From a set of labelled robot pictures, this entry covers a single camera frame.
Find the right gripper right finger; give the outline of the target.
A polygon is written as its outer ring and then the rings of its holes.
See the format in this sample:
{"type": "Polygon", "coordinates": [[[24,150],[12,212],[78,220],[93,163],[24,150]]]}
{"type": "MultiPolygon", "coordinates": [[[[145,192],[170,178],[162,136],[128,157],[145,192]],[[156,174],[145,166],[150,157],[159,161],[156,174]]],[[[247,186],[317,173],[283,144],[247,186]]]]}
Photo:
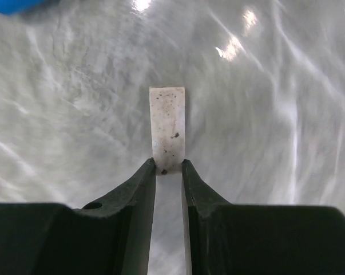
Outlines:
{"type": "Polygon", "coordinates": [[[187,274],[345,274],[334,207],[234,205],[182,163],[187,274]]]}

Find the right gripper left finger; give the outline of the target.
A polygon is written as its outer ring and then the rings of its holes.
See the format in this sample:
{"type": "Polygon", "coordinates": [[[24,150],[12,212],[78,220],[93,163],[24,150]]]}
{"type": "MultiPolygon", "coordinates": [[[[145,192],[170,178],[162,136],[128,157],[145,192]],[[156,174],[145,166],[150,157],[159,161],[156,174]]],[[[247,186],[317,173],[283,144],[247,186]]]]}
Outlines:
{"type": "Polygon", "coordinates": [[[148,159],[81,209],[0,203],[0,274],[147,274],[155,190],[148,159]]]}

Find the small grey eraser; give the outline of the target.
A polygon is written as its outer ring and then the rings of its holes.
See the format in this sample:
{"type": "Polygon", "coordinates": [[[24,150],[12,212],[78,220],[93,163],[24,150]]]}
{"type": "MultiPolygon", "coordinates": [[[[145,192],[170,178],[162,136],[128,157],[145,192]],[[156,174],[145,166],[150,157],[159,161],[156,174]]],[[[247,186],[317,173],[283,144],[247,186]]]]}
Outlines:
{"type": "Polygon", "coordinates": [[[185,88],[149,88],[152,154],[157,175],[181,171],[185,158],[185,88]]]}

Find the blue capped glue stick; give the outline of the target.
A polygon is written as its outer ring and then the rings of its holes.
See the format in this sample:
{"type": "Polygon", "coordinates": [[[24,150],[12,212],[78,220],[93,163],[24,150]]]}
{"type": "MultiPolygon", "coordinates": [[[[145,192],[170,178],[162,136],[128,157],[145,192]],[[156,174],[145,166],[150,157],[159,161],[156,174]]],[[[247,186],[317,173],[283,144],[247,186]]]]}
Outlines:
{"type": "Polygon", "coordinates": [[[23,11],[28,11],[45,2],[45,0],[0,0],[0,14],[17,14],[23,11]]]}

